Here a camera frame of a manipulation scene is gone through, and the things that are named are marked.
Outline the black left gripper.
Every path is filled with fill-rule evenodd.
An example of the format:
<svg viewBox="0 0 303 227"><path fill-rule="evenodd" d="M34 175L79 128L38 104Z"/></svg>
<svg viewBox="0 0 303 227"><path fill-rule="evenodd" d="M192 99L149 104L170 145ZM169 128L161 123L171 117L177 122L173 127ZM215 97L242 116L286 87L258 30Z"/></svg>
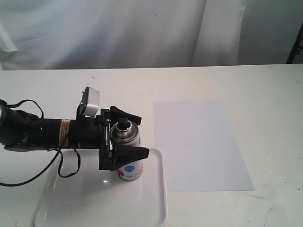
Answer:
<svg viewBox="0 0 303 227"><path fill-rule="evenodd" d="M98 125L98 166L99 170L115 171L125 165L135 161L148 158L149 149L145 147L130 147L122 145L116 148L111 143L110 130L118 122L119 118L127 118L129 121L140 125L142 118L140 116L126 113L116 106L110 109L101 108L100 114L96 116Z"/></svg>

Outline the left robot arm silver black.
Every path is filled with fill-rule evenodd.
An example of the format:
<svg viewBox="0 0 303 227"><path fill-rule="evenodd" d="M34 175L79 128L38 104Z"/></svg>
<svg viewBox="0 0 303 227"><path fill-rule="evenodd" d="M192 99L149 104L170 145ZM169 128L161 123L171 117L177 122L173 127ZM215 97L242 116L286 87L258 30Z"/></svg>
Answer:
<svg viewBox="0 0 303 227"><path fill-rule="evenodd" d="M110 138L109 128L115 123L131 126L141 123L139 116L115 106L101 109L96 117L86 117L79 110L76 119L47 119L17 110L24 101L9 105L0 102L0 143L6 150L28 152L52 149L97 149L99 169L115 171L134 161L146 159L143 147L118 147Z"/></svg>

